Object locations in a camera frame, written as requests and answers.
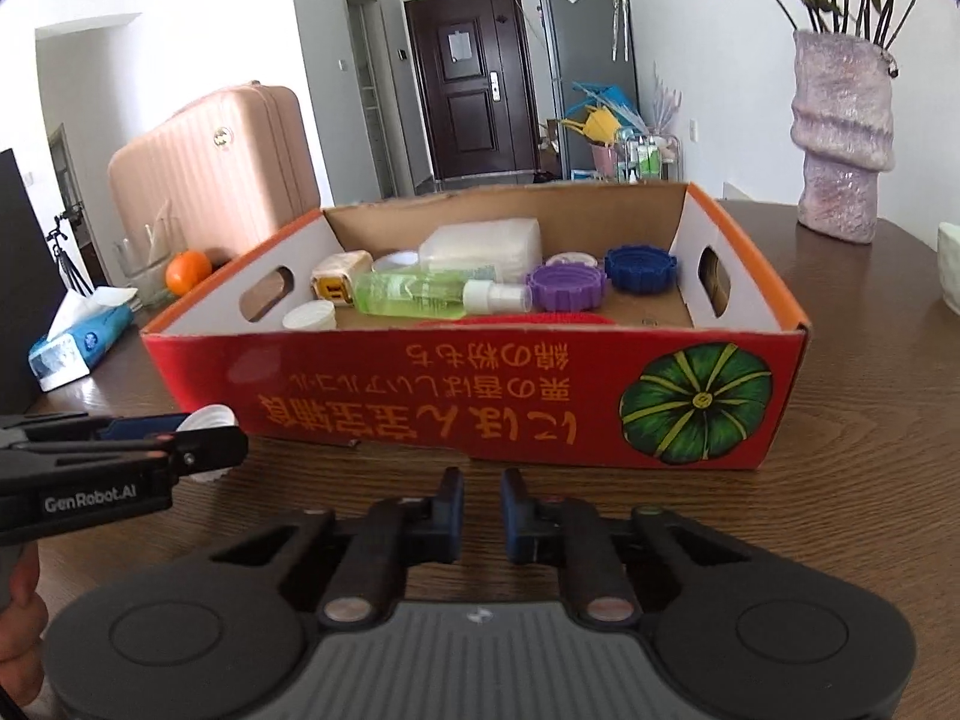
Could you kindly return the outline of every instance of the purple vase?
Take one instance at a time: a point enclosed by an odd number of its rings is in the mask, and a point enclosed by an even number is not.
[[[854,244],[877,231],[877,178],[894,169],[889,53],[853,35],[798,31],[793,142],[805,152],[800,224]]]

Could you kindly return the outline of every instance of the white container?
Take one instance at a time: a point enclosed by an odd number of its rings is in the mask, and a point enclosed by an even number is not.
[[[301,333],[336,330],[337,309],[329,300],[311,300],[284,315],[283,329]]]
[[[195,410],[188,418],[179,423],[176,432],[181,433],[189,430],[208,430],[215,427],[235,427],[240,424],[237,421],[237,415],[229,406],[222,406],[215,403],[212,406],[204,406],[202,409]],[[226,476],[230,469],[219,469],[216,471],[203,471],[190,476],[196,482],[216,482],[222,476]]]
[[[419,248],[424,271],[481,271],[493,267],[501,284],[522,284],[544,264],[535,218],[470,221],[439,227]]]

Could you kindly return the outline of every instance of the finger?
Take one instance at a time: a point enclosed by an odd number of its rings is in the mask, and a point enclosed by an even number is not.
[[[23,554],[13,568],[10,576],[10,596],[13,603],[25,607],[30,603],[32,596],[37,592],[40,582],[40,550],[37,543],[27,544]]]
[[[0,661],[12,661],[40,641],[47,605],[36,593],[25,607],[10,605],[0,614]]]
[[[21,707],[26,707],[40,695],[43,664],[39,641],[19,658],[0,664],[0,685]]]

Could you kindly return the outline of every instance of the tissue box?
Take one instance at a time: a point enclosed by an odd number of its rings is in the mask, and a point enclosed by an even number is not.
[[[122,305],[88,317],[56,338],[41,338],[30,350],[30,370],[40,389],[49,392],[88,375],[132,322],[133,311]]]

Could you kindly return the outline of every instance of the box handle hole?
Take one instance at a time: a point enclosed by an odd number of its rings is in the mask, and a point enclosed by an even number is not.
[[[240,314],[247,322],[260,322],[270,309],[294,290],[294,274],[280,266],[240,295]]]
[[[704,253],[700,257],[697,274],[700,283],[704,285],[704,289],[707,291],[710,306],[712,306],[717,319],[723,317],[727,306],[730,304],[730,276],[712,248],[704,249]]]

